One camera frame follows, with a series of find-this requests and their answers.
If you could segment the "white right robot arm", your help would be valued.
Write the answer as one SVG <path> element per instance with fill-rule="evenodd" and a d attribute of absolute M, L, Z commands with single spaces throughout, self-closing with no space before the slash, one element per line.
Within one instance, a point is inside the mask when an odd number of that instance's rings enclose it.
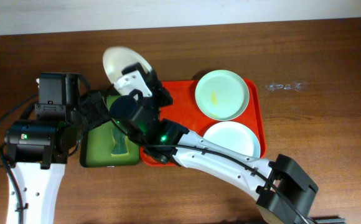
<path fill-rule="evenodd" d="M 294 159 L 246 156 L 160 119 L 160 109 L 173 99 L 156 72 L 139 62 L 120 69 L 113 85 L 128 87 L 110 107 L 113 124 L 155 161 L 201 170 L 236 186 L 255 200 L 267 223 L 313 223 L 308 214 L 319 188 Z"/>

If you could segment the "yellow green sponge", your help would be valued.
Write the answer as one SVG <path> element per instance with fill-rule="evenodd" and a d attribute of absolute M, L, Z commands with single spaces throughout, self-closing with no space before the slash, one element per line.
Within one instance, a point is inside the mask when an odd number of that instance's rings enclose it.
<path fill-rule="evenodd" d="M 113 148 L 111 150 L 112 157 L 125 156 L 129 154 L 126 146 L 126 136 L 118 129 L 111 129 L 111 138 L 113 141 Z"/>

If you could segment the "light blue plate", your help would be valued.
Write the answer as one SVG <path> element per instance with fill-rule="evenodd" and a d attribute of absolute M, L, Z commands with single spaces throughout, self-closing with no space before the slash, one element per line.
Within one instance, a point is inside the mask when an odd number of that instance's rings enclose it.
<path fill-rule="evenodd" d="M 246 156 L 261 155 L 260 142 L 248 127 L 234 121 L 219 122 L 206 130 L 204 139 Z"/>

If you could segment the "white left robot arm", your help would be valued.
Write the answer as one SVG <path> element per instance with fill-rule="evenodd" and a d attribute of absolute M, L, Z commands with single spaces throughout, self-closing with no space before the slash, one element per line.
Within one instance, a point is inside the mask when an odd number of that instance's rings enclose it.
<path fill-rule="evenodd" d="M 27 106 L 0 146 L 9 181 L 6 223 L 53 223 L 68 158 L 80 149 L 89 130 L 107 120 L 99 92 Z"/>

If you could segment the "cream white plate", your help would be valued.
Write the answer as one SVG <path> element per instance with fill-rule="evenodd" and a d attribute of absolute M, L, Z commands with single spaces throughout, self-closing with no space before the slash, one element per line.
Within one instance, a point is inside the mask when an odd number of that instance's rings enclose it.
<path fill-rule="evenodd" d="M 121 96 L 128 95 L 133 90 L 139 90 L 144 97 L 152 97 L 152 92 L 146 85 L 142 72 L 136 70 L 122 74 L 125 68 L 136 63 L 141 64 L 144 72 L 152 70 L 152 66 L 140 54 L 127 47 L 110 47 L 103 54 L 106 76 Z"/>

